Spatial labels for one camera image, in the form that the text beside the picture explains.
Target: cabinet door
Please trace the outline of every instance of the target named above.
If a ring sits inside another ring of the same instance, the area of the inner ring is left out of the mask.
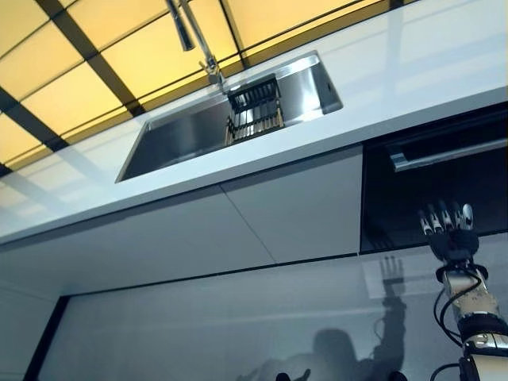
[[[0,380],[22,380],[55,303],[0,285]]]
[[[0,279],[54,295],[273,264],[218,187],[71,225],[11,246],[2,248]]]
[[[360,146],[222,184],[278,262],[358,252]]]

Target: white countertop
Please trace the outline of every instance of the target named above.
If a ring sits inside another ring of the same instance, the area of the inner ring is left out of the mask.
[[[508,100],[506,3],[421,0],[235,75],[317,51],[344,108],[115,183],[144,122],[210,87],[0,179],[0,244]]]

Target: black cable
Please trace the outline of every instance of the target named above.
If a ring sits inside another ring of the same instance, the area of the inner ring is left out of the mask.
[[[444,325],[441,325],[441,323],[439,322],[439,318],[437,317],[437,304],[439,303],[439,301],[441,300],[441,296],[443,296],[443,293],[445,292],[445,289],[443,288],[440,293],[438,294],[438,296],[436,297],[436,301],[434,302],[434,308],[433,308],[433,313],[434,313],[434,320],[436,321],[437,325],[439,325],[441,327],[441,329],[443,329],[443,331],[448,331],[450,332],[453,336],[455,337],[460,337],[460,335],[457,333],[457,332],[453,332],[452,330],[446,328],[446,326]]]
[[[448,369],[448,368],[455,368],[455,367],[459,367],[459,364],[458,363],[451,363],[451,364],[445,364],[445,365],[441,365],[438,369],[436,369],[434,371],[434,373],[430,376],[430,381],[434,381],[436,379],[436,376],[441,373],[444,369]]]
[[[471,276],[472,278],[475,278],[476,279],[476,283],[473,284],[472,286],[466,288],[465,290],[462,290],[461,292],[458,292],[456,293],[455,295],[453,295],[443,306],[443,308],[441,309],[441,313],[439,315],[439,326],[443,329],[445,329],[444,333],[446,334],[446,336],[448,336],[450,338],[450,340],[452,340],[455,344],[457,344],[459,347],[462,347],[462,343],[460,341],[458,341],[455,337],[452,336],[452,334],[449,332],[448,329],[446,329],[445,327],[445,313],[446,313],[446,310],[452,305],[453,302],[455,302],[458,298],[461,298],[462,296],[466,295],[468,292],[471,292],[473,291],[475,288],[477,288],[480,284],[482,284],[482,280],[480,277],[478,277],[476,274],[473,274],[472,272],[470,272],[468,269],[466,268],[463,268],[462,269],[466,274],[468,274],[469,276]]]

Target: dish rack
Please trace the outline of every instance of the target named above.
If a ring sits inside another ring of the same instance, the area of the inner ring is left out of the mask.
[[[226,144],[252,139],[284,126],[275,75],[231,91],[228,100],[232,113],[226,122]]]

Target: ceiling light panel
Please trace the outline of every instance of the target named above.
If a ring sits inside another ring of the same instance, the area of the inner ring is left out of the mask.
[[[97,49],[167,12],[164,0],[79,0],[68,8]]]
[[[0,57],[47,20],[34,0],[0,0]]]
[[[38,139],[18,123],[0,114],[0,162],[7,163],[16,156],[41,146]]]
[[[351,0],[226,1],[244,48],[351,2]],[[366,6],[373,2],[375,1],[361,2],[355,7]]]
[[[49,22],[0,59],[0,86],[20,100],[82,60]]]
[[[30,95],[22,104],[59,135],[121,106],[86,62]]]
[[[189,5],[217,59],[232,55],[235,45],[219,1],[194,0]],[[199,70],[198,62],[204,60],[199,47],[189,52],[182,50],[170,14],[102,54],[137,98]]]

